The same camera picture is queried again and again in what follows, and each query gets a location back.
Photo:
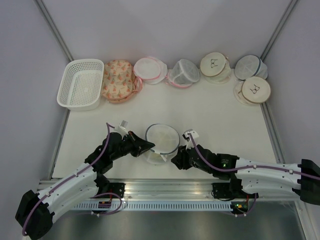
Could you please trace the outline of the white mesh bag blue zipper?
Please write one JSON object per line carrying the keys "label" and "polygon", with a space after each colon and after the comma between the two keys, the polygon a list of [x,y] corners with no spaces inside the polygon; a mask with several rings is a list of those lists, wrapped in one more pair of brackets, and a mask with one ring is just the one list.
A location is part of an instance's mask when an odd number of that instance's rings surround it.
{"label": "white mesh bag blue zipper", "polygon": [[143,156],[153,165],[169,162],[178,152],[180,136],[176,129],[166,124],[152,124],[145,132],[145,140],[155,144]]}

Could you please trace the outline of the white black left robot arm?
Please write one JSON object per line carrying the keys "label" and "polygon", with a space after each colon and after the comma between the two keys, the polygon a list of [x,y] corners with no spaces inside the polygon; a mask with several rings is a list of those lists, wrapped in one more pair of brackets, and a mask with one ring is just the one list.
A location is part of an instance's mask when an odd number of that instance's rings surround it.
{"label": "white black left robot arm", "polygon": [[22,235],[32,240],[42,238],[53,224],[77,204],[89,198],[120,196],[109,192],[105,173],[113,162],[126,155],[139,157],[155,146],[132,131],[125,135],[110,132],[73,173],[39,192],[27,191],[21,198],[16,221]]}

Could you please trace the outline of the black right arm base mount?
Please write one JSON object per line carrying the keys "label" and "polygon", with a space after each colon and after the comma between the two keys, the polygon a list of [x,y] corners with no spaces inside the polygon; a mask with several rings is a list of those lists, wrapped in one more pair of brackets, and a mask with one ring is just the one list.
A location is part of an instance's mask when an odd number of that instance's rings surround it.
{"label": "black right arm base mount", "polygon": [[221,201],[231,201],[234,199],[246,199],[247,194],[241,189],[232,188],[230,183],[216,182],[212,183],[211,195],[214,199]]}

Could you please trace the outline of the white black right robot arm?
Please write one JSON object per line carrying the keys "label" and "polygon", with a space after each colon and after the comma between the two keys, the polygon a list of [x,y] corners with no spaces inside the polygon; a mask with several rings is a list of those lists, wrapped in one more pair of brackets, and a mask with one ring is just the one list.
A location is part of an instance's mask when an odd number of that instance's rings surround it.
{"label": "white black right robot arm", "polygon": [[171,162],[179,170],[196,168],[221,180],[212,184],[214,199],[290,198],[320,204],[320,168],[312,160],[295,164],[267,164],[236,155],[213,153],[201,145],[178,148]]}

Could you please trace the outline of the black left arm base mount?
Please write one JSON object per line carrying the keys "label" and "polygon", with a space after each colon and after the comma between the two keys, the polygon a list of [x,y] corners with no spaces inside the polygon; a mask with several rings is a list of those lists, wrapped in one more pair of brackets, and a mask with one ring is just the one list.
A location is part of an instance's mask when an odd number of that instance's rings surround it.
{"label": "black left arm base mount", "polygon": [[114,195],[107,195],[107,193],[116,194],[121,198],[124,197],[125,183],[110,182],[104,175],[99,175],[94,182],[98,187],[95,198],[115,198]]}

